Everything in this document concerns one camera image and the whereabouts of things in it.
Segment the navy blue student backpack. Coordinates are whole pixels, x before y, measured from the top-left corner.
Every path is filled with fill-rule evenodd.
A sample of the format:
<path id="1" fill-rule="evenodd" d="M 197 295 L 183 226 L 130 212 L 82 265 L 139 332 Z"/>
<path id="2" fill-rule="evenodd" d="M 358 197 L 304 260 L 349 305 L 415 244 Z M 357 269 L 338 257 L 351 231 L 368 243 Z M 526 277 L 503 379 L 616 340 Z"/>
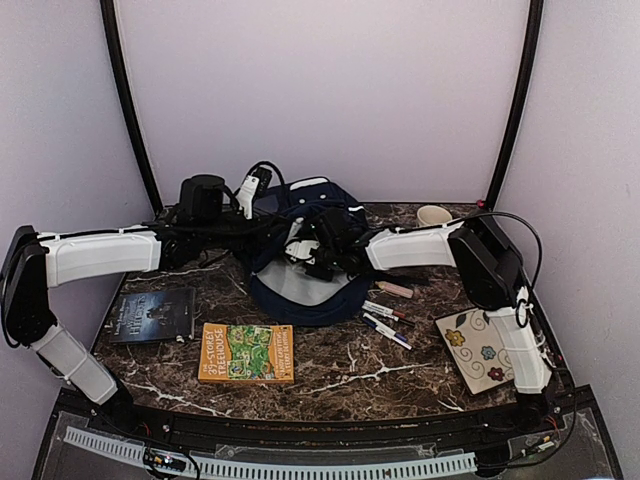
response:
<path id="1" fill-rule="evenodd" d="M 264 246 L 233 254 L 242 266 L 255 304 L 271 319 L 302 327 L 344 322 L 362 309 L 372 283 L 390 281 L 400 286 L 429 284 L 426 278 L 388 275 L 371 267 L 359 275 L 336 273 L 320 280 L 305 273 L 306 262 L 285 256 L 285 245 L 294 239 L 315 240 L 310 221 L 331 207 L 362 209 L 364 205 L 342 187 L 323 176 L 268 188 L 259 202 L 266 212 L 279 212 L 280 222 Z"/>

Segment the orange 39-Storey Treehouse book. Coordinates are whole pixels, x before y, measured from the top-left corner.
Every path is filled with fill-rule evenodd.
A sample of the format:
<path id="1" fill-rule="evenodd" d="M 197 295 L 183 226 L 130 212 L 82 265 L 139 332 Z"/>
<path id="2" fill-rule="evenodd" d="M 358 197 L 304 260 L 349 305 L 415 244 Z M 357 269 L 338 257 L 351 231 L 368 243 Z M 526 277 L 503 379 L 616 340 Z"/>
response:
<path id="1" fill-rule="evenodd" d="M 205 323 L 197 378 L 201 383 L 294 382 L 291 325 Z"/>

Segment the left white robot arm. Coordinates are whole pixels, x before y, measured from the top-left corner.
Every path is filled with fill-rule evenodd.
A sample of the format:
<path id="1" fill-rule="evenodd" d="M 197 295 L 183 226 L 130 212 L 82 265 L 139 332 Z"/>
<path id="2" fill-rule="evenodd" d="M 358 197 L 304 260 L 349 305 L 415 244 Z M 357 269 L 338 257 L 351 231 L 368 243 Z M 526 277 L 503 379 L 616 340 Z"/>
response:
<path id="1" fill-rule="evenodd" d="M 140 412 L 122 395 L 115 377 L 61 324 L 49 291 L 63 284 L 129 272 L 170 271 L 211 249 L 233 250 L 266 229 L 273 215 L 257 216 L 254 202 L 270 183 L 264 169 L 246 175 L 237 190 L 223 178 L 183 181 L 180 199 L 160 220 L 125 228 L 14 234 L 1 269 L 1 328 L 11 348 L 32 349 L 97 406 L 120 436 L 141 427 Z"/>

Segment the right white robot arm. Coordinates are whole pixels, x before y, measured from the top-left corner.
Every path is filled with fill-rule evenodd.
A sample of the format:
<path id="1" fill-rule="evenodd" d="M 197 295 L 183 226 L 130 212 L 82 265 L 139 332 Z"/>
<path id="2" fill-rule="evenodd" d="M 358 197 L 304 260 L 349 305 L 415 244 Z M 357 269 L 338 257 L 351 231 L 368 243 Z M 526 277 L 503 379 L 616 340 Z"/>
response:
<path id="1" fill-rule="evenodd" d="M 497 329 L 517 393 L 529 395 L 511 410 L 510 424 L 530 434 L 549 416 L 548 403 L 538 395 L 550 384 L 552 366 L 522 255 L 497 223 L 499 216 L 485 212 L 434 226 L 372 229 L 353 226 L 344 211 L 330 209 L 304 222 L 285 252 L 318 275 L 426 266 L 457 269 L 468 299 Z"/>

